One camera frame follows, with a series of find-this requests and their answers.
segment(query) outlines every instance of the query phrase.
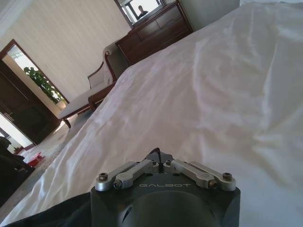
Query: tiled floor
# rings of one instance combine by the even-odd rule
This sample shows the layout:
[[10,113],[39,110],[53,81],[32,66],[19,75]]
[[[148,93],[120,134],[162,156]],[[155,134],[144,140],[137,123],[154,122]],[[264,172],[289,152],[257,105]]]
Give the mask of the tiled floor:
[[63,122],[38,146],[23,151],[20,155],[25,157],[25,162],[30,160],[35,154],[41,152],[44,159],[35,166],[34,172],[23,182],[23,184],[15,191],[15,193],[0,208],[0,223],[10,213],[10,211],[33,189],[35,183],[40,179],[47,167],[54,161],[58,154],[63,150],[65,145],[77,134],[86,120],[91,116],[92,111],[86,111],[82,114],[75,115],[69,120],[71,129]]

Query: bed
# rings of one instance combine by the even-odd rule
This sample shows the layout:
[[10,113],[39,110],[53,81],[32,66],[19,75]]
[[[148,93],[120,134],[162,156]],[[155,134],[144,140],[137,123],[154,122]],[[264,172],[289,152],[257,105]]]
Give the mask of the bed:
[[241,226],[303,223],[303,4],[248,3],[129,67],[2,226],[159,147],[230,172]]

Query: wooden door frame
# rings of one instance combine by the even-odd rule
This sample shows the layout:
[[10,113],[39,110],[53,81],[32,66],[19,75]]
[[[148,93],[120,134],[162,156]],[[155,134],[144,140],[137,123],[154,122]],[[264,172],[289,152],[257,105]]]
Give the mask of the wooden door frame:
[[51,82],[51,84],[54,86],[54,88],[60,92],[60,94],[62,95],[62,97],[65,99],[65,101],[67,103],[70,103],[67,98],[63,95],[63,93],[56,87],[56,85],[45,75],[45,73],[37,66],[37,64],[31,59],[30,56],[28,56],[28,54],[23,50],[23,48],[14,40],[12,39],[9,44],[7,44],[2,51],[0,51],[0,60],[2,60],[8,53],[8,51],[14,46],[16,45],[20,51],[23,52],[23,54],[28,57],[28,59],[30,59],[30,61],[38,68],[38,70],[42,73],[42,75],[48,80]]

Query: wooden cabinet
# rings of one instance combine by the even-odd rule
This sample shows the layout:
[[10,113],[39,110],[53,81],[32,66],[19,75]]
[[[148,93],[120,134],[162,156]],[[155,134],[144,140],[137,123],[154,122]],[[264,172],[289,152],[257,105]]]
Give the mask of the wooden cabinet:
[[133,65],[193,32],[179,1],[166,5],[116,44]]

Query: wooden chair leg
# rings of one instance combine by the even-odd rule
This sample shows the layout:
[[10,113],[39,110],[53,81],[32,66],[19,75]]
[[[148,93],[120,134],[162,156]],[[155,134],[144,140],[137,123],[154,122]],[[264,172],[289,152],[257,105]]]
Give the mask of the wooden chair leg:
[[66,125],[71,128],[71,123],[67,119],[63,119],[63,121],[66,123]]

